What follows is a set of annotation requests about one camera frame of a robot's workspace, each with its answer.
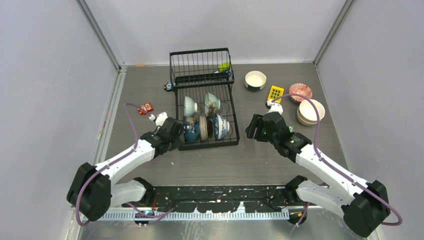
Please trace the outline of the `beige bowl with flower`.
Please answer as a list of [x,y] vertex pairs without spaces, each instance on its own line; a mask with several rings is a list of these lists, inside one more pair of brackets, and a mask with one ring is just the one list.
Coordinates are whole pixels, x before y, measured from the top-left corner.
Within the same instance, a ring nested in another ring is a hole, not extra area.
[[309,101],[307,100],[303,100],[299,107],[298,107],[298,113],[300,115],[301,118],[303,118],[304,120],[313,123],[313,122],[317,122],[318,118],[317,118],[317,114],[316,111],[318,112],[319,115],[319,120],[321,121],[325,114],[326,114],[326,110],[323,104],[321,104],[319,101],[315,100],[315,99],[310,99],[310,101],[313,103],[311,104]]

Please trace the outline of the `red white patterned bowl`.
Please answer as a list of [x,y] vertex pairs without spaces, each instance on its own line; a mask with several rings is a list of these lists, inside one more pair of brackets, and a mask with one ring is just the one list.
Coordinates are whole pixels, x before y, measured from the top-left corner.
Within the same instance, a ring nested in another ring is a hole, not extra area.
[[305,83],[294,83],[289,87],[288,91],[289,94],[296,94],[289,97],[289,99],[296,104],[300,104],[305,100],[303,97],[298,95],[305,96],[307,99],[311,99],[313,96],[312,89]]

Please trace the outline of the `teal bowl white inside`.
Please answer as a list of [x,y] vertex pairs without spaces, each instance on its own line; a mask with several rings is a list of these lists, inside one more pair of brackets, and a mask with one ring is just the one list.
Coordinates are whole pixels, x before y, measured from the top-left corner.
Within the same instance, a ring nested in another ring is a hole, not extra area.
[[244,77],[244,86],[251,92],[258,92],[264,88],[267,76],[258,70],[249,71]]

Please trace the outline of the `white blue floral bowl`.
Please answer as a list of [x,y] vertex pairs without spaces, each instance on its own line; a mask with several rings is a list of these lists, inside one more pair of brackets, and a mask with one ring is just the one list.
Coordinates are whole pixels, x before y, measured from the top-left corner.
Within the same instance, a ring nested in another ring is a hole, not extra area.
[[226,117],[219,114],[213,116],[213,134],[215,140],[223,139],[230,130],[230,124]]

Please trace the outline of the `black wire dish rack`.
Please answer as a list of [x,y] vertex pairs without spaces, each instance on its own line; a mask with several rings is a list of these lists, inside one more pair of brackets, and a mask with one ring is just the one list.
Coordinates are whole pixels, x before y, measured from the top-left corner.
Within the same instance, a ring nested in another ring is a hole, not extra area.
[[169,67],[176,119],[183,123],[184,140],[179,150],[237,145],[240,134],[229,49],[171,52]]

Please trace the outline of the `beige bowl with brown markings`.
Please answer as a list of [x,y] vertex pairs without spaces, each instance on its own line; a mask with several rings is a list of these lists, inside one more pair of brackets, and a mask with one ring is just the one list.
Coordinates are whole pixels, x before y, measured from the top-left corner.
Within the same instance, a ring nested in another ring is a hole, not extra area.
[[297,110],[297,112],[296,112],[296,119],[304,126],[313,126],[313,125],[316,125],[318,123],[317,121],[309,121],[309,120],[304,119],[301,116],[301,113],[300,113],[299,110]]

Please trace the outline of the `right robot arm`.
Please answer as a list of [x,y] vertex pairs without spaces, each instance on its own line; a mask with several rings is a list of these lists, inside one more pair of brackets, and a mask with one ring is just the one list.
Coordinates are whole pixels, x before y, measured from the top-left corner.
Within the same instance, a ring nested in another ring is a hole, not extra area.
[[245,129],[247,138],[268,142],[290,159],[323,180],[328,187],[298,175],[286,184],[285,198],[291,205],[309,202],[327,209],[344,220],[358,236],[367,238],[391,214],[386,186],[369,182],[341,167],[315,148],[299,132],[291,132],[278,112],[254,114]]

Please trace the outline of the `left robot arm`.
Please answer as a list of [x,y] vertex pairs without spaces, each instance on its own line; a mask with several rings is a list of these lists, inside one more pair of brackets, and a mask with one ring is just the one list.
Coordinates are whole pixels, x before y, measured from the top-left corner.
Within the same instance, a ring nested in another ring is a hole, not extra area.
[[125,183],[119,181],[135,168],[182,144],[181,121],[161,113],[154,123],[156,131],[144,133],[123,152],[97,165],[83,163],[77,169],[66,195],[77,215],[82,214],[94,222],[110,207],[130,203],[148,207],[153,204],[155,190],[148,181],[141,177]]

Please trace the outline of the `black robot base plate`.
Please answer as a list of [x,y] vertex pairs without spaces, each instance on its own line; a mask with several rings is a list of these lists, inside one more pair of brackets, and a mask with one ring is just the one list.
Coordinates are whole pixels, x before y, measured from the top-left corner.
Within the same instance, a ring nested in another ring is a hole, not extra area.
[[287,192],[284,185],[155,186],[146,200],[131,203],[138,209],[155,207],[178,213],[274,213],[306,203]]

